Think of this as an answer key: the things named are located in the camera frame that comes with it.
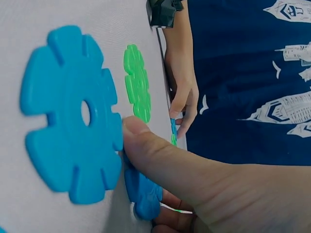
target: white table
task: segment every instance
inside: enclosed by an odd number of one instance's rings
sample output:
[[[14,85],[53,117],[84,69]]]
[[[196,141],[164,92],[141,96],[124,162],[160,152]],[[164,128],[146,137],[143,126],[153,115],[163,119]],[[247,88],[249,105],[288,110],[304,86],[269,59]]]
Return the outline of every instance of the white table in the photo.
[[[34,48],[47,33],[74,24],[101,47],[119,102],[113,110],[132,115],[124,85],[123,53],[136,44],[143,54],[152,97],[152,131],[170,140],[167,92],[158,35],[149,27],[146,0],[0,0],[0,226],[8,233],[149,233],[137,220],[123,174],[104,201],[79,206],[67,193],[54,193],[40,179],[26,153],[24,137],[46,124],[45,116],[24,117],[19,92]]]

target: center hole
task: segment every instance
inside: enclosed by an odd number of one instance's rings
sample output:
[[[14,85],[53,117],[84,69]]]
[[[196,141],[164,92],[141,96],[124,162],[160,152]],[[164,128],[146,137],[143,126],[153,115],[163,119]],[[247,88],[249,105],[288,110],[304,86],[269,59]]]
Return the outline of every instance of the center hole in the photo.
[[[82,101],[82,104],[81,104],[81,115],[82,115],[82,119],[85,125],[89,126],[90,121],[91,121],[90,108],[87,102],[85,101]]]

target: child's arm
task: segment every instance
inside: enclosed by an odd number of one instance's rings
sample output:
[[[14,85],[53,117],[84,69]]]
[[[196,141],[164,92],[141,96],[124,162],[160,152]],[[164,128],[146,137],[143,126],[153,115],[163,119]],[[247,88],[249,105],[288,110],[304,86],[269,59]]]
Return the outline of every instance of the child's arm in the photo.
[[[184,9],[175,13],[174,27],[163,29],[169,50],[188,50],[192,53],[192,33],[187,0],[182,1]]]
[[[175,13],[174,27],[163,29],[166,39],[165,66],[174,98],[170,117],[177,118],[185,110],[182,119],[176,121],[180,128],[178,138],[184,136],[197,115],[199,90],[193,66],[193,42],[187,0],[184,9]]]

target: fingernail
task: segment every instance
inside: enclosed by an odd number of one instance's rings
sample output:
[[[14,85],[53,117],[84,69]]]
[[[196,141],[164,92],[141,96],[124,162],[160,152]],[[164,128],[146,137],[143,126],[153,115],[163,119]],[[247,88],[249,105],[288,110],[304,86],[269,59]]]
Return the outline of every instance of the fingernail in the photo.
[[[123,120],[123,131],[129,134],[150,132],[149,127],[136,116],[129,116]]]
[[[179,112],[176,111],[170,111],[170,118],[175,119],[179,115]]]

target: green plastic flower piece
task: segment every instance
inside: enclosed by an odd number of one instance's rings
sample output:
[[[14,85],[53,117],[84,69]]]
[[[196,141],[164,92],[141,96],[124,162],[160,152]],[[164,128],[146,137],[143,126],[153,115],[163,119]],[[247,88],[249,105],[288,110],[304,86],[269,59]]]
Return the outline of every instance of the green plastic flower piece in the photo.
[[[124,52],[125,86],[134,115],[145,123],[151,117],[151,97],[144,60],[136,45],[128,45]]]
[[[172,143],[174,146],[177,146],[177,138],[176,138],[175,134],[172,134],[172,135],[171,135],[171,143]]]

